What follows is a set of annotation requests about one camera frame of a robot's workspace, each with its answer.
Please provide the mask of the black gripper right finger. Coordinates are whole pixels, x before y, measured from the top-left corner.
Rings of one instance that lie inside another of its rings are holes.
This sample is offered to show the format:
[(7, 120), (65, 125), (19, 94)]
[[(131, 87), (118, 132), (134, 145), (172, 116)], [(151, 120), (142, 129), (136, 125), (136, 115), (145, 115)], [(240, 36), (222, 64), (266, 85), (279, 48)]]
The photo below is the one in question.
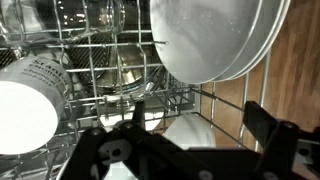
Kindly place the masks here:
[(265, 180), (303, 180), (292, 171), (295, 161), (302, 163), (313, 175), (320, 176), (320, 131), (312, 132), (287, 120), (273, 117), (255, 101), (247, 101), (243, 124), (263, 147), (257, 174)]

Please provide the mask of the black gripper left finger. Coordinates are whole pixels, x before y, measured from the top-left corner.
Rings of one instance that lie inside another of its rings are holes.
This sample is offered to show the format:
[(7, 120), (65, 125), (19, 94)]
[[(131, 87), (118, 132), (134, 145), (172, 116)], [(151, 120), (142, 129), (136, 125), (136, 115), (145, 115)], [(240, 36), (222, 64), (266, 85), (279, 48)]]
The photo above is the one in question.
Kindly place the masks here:
[(130, 121), (113, 130), (91, 128), (84, 132), (59, 180), (213, 180), (204, 155), (182, 149), (160, 134), (138, 125), (144, 111), (137, 103)]

